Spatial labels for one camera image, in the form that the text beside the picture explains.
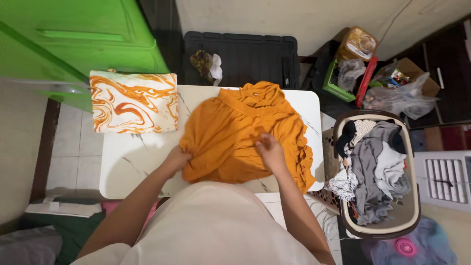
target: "white wall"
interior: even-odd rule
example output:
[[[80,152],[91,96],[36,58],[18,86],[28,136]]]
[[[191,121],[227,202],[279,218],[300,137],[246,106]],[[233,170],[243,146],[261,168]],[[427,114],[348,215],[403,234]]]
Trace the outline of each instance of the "white wall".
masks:
[[[422,214],[441,225],[448,235],[451,249],[458,257],[458,265],[471,260],[471,213],[422,204]]]
[[[378,40],[409,0],[176,0],[187,31],[294,36],[309,56],[345,27]],[[430,33],[471,13],[469,0],[412,0],[377,50],[389,59]]]
[[[0,79],[0,224],[28,206],[47,98]]]

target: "orange marble pouch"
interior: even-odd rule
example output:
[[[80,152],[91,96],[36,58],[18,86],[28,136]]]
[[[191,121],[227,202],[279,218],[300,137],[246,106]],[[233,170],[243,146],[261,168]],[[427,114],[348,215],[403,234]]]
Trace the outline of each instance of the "orange marble pouch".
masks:
[[[176,74],[90,71],[98,133],[164,133],[178,128]]]

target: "shirt sleeve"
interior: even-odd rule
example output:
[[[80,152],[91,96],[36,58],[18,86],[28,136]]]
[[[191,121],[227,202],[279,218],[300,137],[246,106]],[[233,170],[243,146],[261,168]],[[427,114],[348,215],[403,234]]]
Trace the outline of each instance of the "shirt sleeve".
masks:
[[[74,261],[71,265],[120,265],[121,261],[124,259],[124,256],[126,256],[130,249],[131,247],[129,245],[124,243],[116,243],[83,256]]]

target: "white shirt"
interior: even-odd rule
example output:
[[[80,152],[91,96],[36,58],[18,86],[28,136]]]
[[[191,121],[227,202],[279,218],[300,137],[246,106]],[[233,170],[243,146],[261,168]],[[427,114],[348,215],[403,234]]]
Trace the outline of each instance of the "white shirt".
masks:
[[[137,243],[109,245],[73,265],[249,265],[320,263],[250,191],[190,185],[157,209]]]

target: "white marble table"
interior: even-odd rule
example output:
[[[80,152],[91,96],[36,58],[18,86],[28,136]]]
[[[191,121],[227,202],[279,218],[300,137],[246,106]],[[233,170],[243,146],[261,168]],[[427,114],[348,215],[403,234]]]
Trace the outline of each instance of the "white marble table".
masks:
[[[100,192],[108,199],[123,199],[167,157],[183,135],[185,123],[191,112],[204,100],[217,97],[221,87],[178,85],[179,129],[166,133],[106,133],[100,174]],[[286,99],[301,115],[308,126],[305,137],[312,148],[311,173],[318,181],[310,191],[324,186],[324,158],[322,153],[319,98],[311,91],[284,90]],[[181,178],[181,172],[167,181],[160,196],[173,196],[189,184]],[[254,193],[278,192],[274,176],[240,184]]]

